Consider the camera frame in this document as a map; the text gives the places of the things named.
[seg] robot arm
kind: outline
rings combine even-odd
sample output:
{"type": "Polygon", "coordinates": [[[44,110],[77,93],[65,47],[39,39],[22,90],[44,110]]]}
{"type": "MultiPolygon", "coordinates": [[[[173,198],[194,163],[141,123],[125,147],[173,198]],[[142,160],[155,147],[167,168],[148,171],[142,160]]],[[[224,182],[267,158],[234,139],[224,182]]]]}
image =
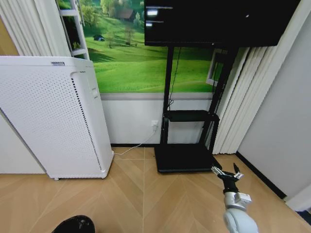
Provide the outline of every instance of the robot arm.
{"type": "Polygon", "coordinates": [[[221,171],[213,166],[212,171],[224,182],[226,212],[224,221],[230,233],[258,233],[256,222],[246,213],[246,206],[252,202],[248,194],[240,193],[235,185],[243,177],[236,164],[233,165],[236,174],[221,171]]]}

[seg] white wall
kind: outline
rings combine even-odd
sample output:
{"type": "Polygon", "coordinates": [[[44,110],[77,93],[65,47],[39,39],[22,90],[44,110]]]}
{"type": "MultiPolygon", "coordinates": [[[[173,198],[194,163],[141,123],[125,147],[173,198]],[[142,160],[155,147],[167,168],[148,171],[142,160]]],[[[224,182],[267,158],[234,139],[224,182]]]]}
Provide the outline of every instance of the white wall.
{"type": "Polygon", "coordinates": [[[0,174],[44,173],[2,114],[0,114],[0,158],[0,174]]]}
{"type": "MultiPolygon", "coordinates": [[[[152,133],[151,121],[158,120],[156,134],[146,143],[160,142],[162,100],[103,100],[111,143],[141,143],[152,133]]],[[[210,100],[175,100],[172,110],[206,110],[210,100]]],[[[202,122],[170,122],[169,143],[197,143],[202,122]]]]}
{"type": "Polygon", "coordinates": [[[311,16],[238,150],[286,195],[311,184],[311,16]]]}

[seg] black shoe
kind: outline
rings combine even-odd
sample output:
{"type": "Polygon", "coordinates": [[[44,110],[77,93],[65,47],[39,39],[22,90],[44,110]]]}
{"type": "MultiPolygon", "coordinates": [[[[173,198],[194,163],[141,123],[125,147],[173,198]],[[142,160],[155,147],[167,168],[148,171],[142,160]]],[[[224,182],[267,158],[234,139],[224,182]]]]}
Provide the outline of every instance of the black shoe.
{"type": "Polygon", "coordinates": [[[52,233],[95,233],[95,226],[89,217],[77,215],[61,222],[52,233]]]}

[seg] vertical blind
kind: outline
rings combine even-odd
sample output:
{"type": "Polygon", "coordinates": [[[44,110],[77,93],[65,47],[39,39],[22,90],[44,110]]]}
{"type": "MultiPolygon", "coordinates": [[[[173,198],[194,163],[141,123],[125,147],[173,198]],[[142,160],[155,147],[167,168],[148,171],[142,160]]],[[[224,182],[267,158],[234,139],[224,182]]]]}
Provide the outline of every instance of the vertical blind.
{"type": "Polygon", "coordinates": [[[55,0],[1,0],[0,15],[19,55],[71,56],[55,0]]]}
{"type": "Polygon", "coordinates": [[[301,0],[277,46],[244,49],[247,57],[238,65],[242,69],[231,71],[233,82],[227,84],[220,103],[213,154],[238,150],[310,11],[311,1],[301,0]]]}

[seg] white cable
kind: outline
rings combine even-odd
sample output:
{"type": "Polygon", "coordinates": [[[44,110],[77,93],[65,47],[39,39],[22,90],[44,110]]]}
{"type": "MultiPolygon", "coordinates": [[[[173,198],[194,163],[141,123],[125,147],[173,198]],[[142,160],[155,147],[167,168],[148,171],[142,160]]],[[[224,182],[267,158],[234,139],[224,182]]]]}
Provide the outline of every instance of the white cable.
{"type": "Polygon", "coordinates": [[[118,154],[118,153],[115,153],[115,154],[117,154],[117,155],[123,155],[123,154],[127,153],[128,151],[130,151],[131,149],[134,149],[135,147],[139,147],[141,144],[143,144],[143,143],[145,143],[146,141],[148,141],[155,133],[156,133],[156,131],[154,130],[153,133],[152,133],[145,141],[143,141],[142,143],[140,143],[140,144],[137,145],[137,146],[134,146],[134,147],[128,149],[127,151],[123,152],[122,154],[118,154]]]}

